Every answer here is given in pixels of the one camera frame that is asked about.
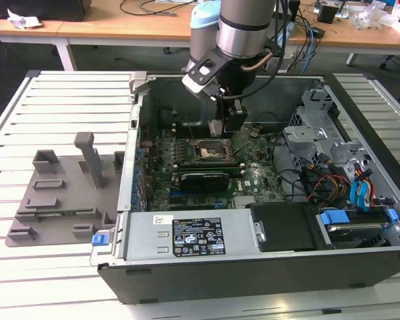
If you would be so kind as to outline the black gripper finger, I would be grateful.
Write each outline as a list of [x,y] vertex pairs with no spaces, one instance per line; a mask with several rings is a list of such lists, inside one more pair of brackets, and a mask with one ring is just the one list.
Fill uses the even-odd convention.
[[239,131],[243,126],[248,112],[244,106],[242,106],[240,99],[235,99],[230,102],[225,102],[224,108],[224,125],[223,130],[225,133],[234,133]]
[[224,99],[218,99],[216,101],[216,106],[217,106],[216,120],[225,121],[229,112],[229,101]]

